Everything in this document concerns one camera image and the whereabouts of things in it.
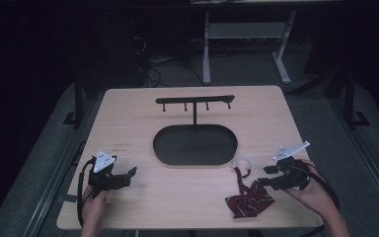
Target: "wooden table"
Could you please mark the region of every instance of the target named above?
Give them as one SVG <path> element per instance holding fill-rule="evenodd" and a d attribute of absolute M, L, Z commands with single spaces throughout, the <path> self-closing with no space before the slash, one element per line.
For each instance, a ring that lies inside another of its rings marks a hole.
<path fill-rule="evenodd" d="M 314 227 L 321 218 L 283 191 L 266 187 L 275 199 L 258 217 L 234 219 L 225 198 L 238 194 L 232 162 L 220 166 L 168 166 L 159 161 L 152 142 L 156 133 L 172 124 L 191 124 L 191 107 L 162 105 L 158 98 L 234 95 L 229 110 L 221 102 L 209 111 L 198 106 L 198 123 L 222 124 L 237 136 L 236 155 L 248 156 L 252 174 L 244 180 L 269 177 L 263 167 L 273 165 L 279 145 L 301 143 L 293 117 L 276 86 L 192 87 L 108 90 L 76 171 L 69 195 L 76 196 L 79 172 L 99 149 L 116 155 L 113 174 L 137 166 L 130 187 L 110 191 L 106 228 L 203 229 Z M 308 159 L 303 150 L 295 158 Z M 239 167 L 246 172 L 246 163 Z M 65 201 L 57 219 L 61 229 L 79 229 L 76 203 Z"/>

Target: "hand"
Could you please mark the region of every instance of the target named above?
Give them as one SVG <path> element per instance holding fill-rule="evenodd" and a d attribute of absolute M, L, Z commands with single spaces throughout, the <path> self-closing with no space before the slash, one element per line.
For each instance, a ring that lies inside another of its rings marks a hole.
<path fill-rule="evenodd" d="M 310 172 L 322 179 L 317 170 L 314 168 L 316 167 L 314 162 L 303 159 L 302 161 L 311 165 L 308 166 Z M 328 232 L 328 236 L 349 236 L 346 223 L 341 213 L 335 206 L 331 196 L 317 181 L 311 178 L 309 185 L 302 191 L 296 189 L 287 189 L 284 191 L 322 217 Z"/>
<path fill-rule="evenodd" d="M 306 164 L 312 165 L 308 166 L 311 173 L 314 173 L 319 178 L 322 177 L 316 171 L 315 164 L 309 160 L 303 160 Z M 309 185 L 302 191 L 296 189 L 284 190 L 290 196 L 296 198 L 298 201 L 303 203 L 307 208 L 316 212 L 319 215 L 325 215 L 331 210 L 337 209 L 331 196 L 325 191 L 325 189 L 314 179 L 310 178 Z"/>
<path fill-rule="evenodd" d="M 101 191 L 96 197 L 92 197 L 93 188 L 88 186 L 82 195 L 84 224 L 81 237 L 98 236 L 103 229 L 103 214 L 106 209 L 108 191 Z"/>

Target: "dark red cloth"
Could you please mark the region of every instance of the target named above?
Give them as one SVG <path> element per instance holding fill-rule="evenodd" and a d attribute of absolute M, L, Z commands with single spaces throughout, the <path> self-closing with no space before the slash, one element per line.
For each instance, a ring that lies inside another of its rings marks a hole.
<path fill-rule="evenodd" d="M 240 194 L 225 199 L 229 208 L 235 213 L 233 218 L 257 217 L 258 214 L 269 207 L 274 200 L 258 180 L 255 180 L 250 188 L 243 184 L 242 178 L 248 177 L 249 174 L 251 174 L 251 170 L 248 170 L 248 174 L 245 176 L 241 175 L 238 167 L 235 168 L 235 171 L 238 176 Z"/>

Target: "floor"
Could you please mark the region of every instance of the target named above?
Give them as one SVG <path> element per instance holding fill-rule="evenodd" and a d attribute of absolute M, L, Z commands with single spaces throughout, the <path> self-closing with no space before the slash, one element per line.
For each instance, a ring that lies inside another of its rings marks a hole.
<path fill-rule="evenodd" d="M 291 42 L 283 56 L 289 85 L 282 84 L 271 52 L 275 44 L 259 43 L 242 52 L 211 57 L 210 86 L 277 85 L 288 92 L 316 75 L 303 74 L 312 44 Z M 153 64 L 142 87 L 202 86 L 200 55 L 189 61 Z M 368 92 L 356 85 L 355 110 L 364 112 L 370 126 L 350 129 L 342 117 L 343 94 L 330 100 L 324 82 L 286 100 L 303 139 L 311 142 L 310 158 L 329 179 L 341 200 L 351 236 L 379 236 L 379 112 Z M 63 124 L 74 112 L 73 85 L 66 88 L 36 146 L 0 208 L 0 236 L 79 236 L 61 230 L 56 219 L 74 175 L 104 93 L 85 99 L 84 119 L 78 126 Z M 264 236 L 297 236 L 307 229 L 266 229 Z M 102 236 L 136 236 L 136 230 L 105 230 Z M 139 236 L 189 236 L 185 230 L 141 230 Z M 196 236 L 248 236 L 246 230 L 197 230 Z"/>

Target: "cable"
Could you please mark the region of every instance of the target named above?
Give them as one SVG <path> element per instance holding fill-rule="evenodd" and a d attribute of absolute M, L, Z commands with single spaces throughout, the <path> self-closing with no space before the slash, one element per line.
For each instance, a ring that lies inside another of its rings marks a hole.
<path fill-rule="evenodd" d="M 86 170 L 88 165 L 95 164 L 96 160 L 97 160 L 97 158 L 93 156 L 91 160 L 86 162 L 86 164 L 82 168 L 81 173 L 79 174 L 78 194 L 77 194 L 78 199 L 76 200 L 76 208 L 78 211 L 78 220 L 79 220 L 79 223 L 81 224 L 81 226 L 83 226 L 83 224 L 84 224 L 84 217 L 82 216 L 82 209 L 84 207 L 84 203 L 85 203 L 86 199 L 88 199 L 88 197 L 91 195 L 91 194 L 89 194 L 86 197 L 85 201 L 82 201 L 82 189 L 83 189 L 83 183 L 84 183 L 85 170 Z"/>
<path fill-rule="evenodd" d="M 331 184 L 329 184 L 328 180 L 325 178 L 325 176 L 322 174 L 322 172 L 320 172 L 320 170 L 318 170 L 318 168 L 316 168 L 316 166 L 311 165 L 311 164 L 307 164 L 307 163 L 305 163 L 305 164 L 308 165 L 308 166 L 310 166 L 310 167 L 312 167 L 313 169 L 315 169 L 316 172 L 318 172 L 319 176 L 322 177 L 322 179 L 325 181 L 325 183 L 326 183 L 329 187 L 331 187 Z"/>
<path fill-rule="evenodd" d="M 146 46 L 147 46 L 147 43 L 146 43 L 146 40 L 144 40 L 144 38 L 141 38 L 141 37 L 134 37 L 135 40 L 142 40 L 143 41 L 143 48 L 140 50 L 140 52 L 137 52 L 137 54 L 141 55 L 143 54 L 144 50 L 146 49 Z"/>
<path fill-rule="evenodd" d="M 148 67 L 147 70 L 151 70 L 151 71 L 155 72 L 156 74 L 158 74 L 159 79 L 157 81 L 155 81 L 156 84 L 153 84 L 154 80 L 149 76 L 149 74 L 146 73 L 147 79 L 149 79 L 149 81 L 152 83 L 152 88 L 157 87 L 161 83 L 161 80 L 162 80 L 161 73 L 158 70 L 153 69 L 152 67 Z"/>
<path fill-rule="evenodd" d="M 201 77 L 198 75 L 198 73 L 196 73 L 195 70 L 193 70 L 190 66 L 188 65 L 185 65 L 185 64 L 181 64 L 181 63 L 171 63 L 171 64 L 162 64 L 162 65 L 156 65 L 156 66 L 182 66 L 184 68 L 187 68 L 188 70 L 190 70 L 195 76 L 196 78 L 198 79 L 199 83 L 201 84 L 201 86 L 204 86 L 204 83 L 202 82 L 202 79 Z"/>

